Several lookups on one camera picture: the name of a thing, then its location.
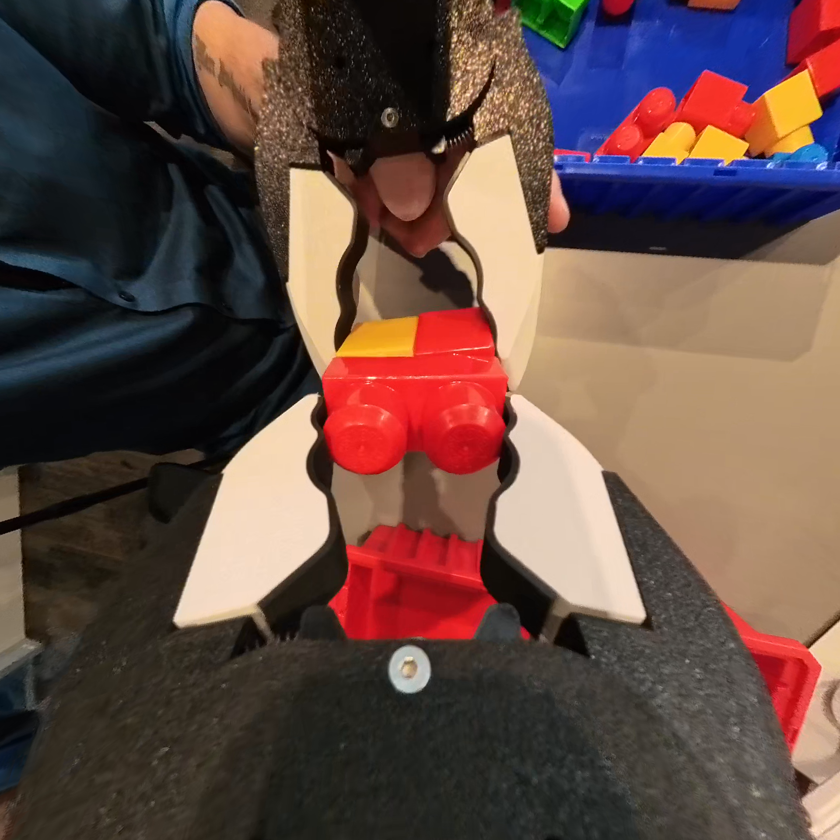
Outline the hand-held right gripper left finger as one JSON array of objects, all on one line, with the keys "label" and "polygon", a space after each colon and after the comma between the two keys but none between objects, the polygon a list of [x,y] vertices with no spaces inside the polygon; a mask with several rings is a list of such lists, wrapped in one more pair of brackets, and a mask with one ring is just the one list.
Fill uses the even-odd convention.
[{"label": "hand-held right gripper left finger", "polygon": [[298,634],[349,572],[324,435],[326,404],[306,395],[224,468],[173,622],[245,618],[265,637]]}]

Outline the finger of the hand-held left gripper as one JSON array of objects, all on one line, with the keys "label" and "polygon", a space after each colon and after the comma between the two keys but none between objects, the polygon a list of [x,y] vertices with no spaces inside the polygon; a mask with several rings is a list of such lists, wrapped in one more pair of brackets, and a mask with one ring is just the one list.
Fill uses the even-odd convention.
[{"label": "finger of the hand-held left gripper", "polygon": [[510,136],[463,158],[445,207],[452,233],[476,267],[477,300],[494,330],[509,389],[519,391],[537,333],[543,255],[532,236]]},{"label": "finger of the hand-held left gripper", "polygon": [[341,184],[323,171],[291,168],[289,199],[287,291],[322,376],[355,321],[358,214]]}]

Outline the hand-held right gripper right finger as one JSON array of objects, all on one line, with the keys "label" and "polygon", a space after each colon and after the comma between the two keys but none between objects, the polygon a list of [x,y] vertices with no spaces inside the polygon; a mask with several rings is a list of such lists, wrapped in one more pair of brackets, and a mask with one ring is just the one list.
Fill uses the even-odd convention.
[{"label": "hand-held right gripper right finger", "polygon": [[487,510],[482,581],[533,638],[572,615],[640,627],[646,610],[605,473],[523,395],[507,399],[500,485]]}]

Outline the red one-stud block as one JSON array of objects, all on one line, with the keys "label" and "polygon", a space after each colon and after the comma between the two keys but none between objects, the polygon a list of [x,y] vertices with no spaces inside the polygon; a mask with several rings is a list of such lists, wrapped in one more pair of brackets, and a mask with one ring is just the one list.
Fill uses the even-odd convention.
[{"label": "red one-stud block", "polygon": [[496,355],[492,331],[480,308],[429,311],[417,317],[413,355]]}]

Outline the yellow one-stud block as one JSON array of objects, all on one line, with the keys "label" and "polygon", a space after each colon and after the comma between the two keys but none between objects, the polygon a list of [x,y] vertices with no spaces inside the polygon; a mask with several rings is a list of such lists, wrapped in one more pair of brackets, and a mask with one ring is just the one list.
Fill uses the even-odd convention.
[{"label": "yellow one-stud block", "polygon": [[412,358],[419,317],[361,322],[336,350],[338,358]]}]

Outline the red two-stud block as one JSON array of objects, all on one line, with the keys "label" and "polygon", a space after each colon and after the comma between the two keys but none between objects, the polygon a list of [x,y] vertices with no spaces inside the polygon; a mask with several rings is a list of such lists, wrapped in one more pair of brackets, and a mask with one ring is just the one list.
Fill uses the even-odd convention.
[{"label": "red two-stud block", "polygon": [[381,474],[408,453],[455,475],[499,458],[508,377],[495,358],[335,358],[322,389],[329,452],[351,473]]}]

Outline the person's left forearm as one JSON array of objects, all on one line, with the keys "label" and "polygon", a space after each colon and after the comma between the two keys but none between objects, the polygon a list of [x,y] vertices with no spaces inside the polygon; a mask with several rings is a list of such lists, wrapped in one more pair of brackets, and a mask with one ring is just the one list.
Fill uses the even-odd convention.
[{"label": "person's left forearm", "polygon": [[192,23],[196,77],[206,105],[236,152],[252,159],[265,94],[265,62],[279,38],[222,2],[203,2]]}]

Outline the pile of coloured blocks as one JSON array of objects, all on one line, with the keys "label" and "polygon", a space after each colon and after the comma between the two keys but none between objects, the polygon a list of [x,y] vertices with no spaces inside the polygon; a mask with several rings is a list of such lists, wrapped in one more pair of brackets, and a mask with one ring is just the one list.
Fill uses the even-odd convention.
[{"label": "pile of coloured blocks", "polygon": [[[523,27],[555,46],[570,46],[585,11],[599,11],[614,22],[626,18],[636,2],[512,2]],[[682,2],[688,8],[730,13],[741,2]],[[825,106],[838,100],[838,2],[795,2],[788,24],[782,81],[747,101],[748,86],[713,70],[703,70],[678,100],[659,87],[644,95],[619,123],[595,155],[636,161],[652,142],[677,123],[698,139],[716,131],[744,143],[741,157],[772,159],[788,152],[788,133],[801,144],[817,144],[814,128]]]}]

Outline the person's left hand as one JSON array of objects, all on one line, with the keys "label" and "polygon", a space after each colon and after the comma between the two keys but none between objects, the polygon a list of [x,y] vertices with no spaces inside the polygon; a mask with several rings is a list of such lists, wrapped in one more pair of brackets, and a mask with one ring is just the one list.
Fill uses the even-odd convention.
[{"label": "person's left hand", "polygon": [[452,235],[444,204],[461,153],[434,163],[425,154],[386,157],[363,176],[332,157],[334,174],[353,196],[372,229],[384,230],[407,254],[423,257]]}]

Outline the red plastic bin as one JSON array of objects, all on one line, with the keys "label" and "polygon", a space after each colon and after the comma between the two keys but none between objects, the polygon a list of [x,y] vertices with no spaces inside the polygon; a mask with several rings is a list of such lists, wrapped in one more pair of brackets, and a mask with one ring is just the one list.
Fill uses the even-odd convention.
[{"label": "red plastic bin", "polygon": [[[330,606],[353,639],[468,638],[495,604],[480,577],[481,540],[400,523],[379,525],[361,546],[346,550],[348,576]],[[823,667],[802,643],[760,633],[724,609],[764,678],[793,751]]]}]

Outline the person's blue shirt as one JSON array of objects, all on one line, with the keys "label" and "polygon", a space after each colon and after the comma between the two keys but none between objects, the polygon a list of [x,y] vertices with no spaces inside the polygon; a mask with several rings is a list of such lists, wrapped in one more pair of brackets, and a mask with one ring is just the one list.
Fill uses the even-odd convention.
[{"label": "person's blue shirt", "polygon": [[193,64],[203,2],[2,2],[2,468],[237,449],[320,390],[253,176]]}]

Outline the blue plastic bin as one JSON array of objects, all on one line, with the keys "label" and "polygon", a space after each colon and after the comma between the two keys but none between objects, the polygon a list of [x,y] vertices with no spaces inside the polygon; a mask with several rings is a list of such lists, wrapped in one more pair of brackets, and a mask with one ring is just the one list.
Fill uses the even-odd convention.
[{"label": "blue plastic bin", "polygon": [[578,152],[556,170],[573,217],[616,215],[788,227],[838,210],[838,100],[813,130],[824,166],[764,161],[682,164],[598,157],[596,150],[644,95],[678,100],[703,70],[748,86],[747,101],[782,81],[795,2],[746,1],[730,13],[682,2],[636,2],[611,22],[588,8],[562,49],[523,29],[553,115],[556,150]]}]

